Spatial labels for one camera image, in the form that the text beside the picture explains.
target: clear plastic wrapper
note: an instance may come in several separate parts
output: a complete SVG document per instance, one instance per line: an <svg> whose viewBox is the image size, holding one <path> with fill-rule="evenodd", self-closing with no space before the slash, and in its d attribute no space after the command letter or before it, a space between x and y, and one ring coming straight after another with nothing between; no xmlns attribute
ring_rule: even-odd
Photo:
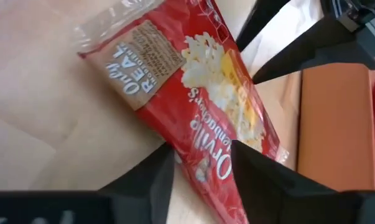
<svg viewBox="0 0 375 224"><path fill-rule="evenodd" d="M75 34L79 56L173 145L219 222L247 223L231 140L276 159L279 139L215 2L121 1Z"/></svg>

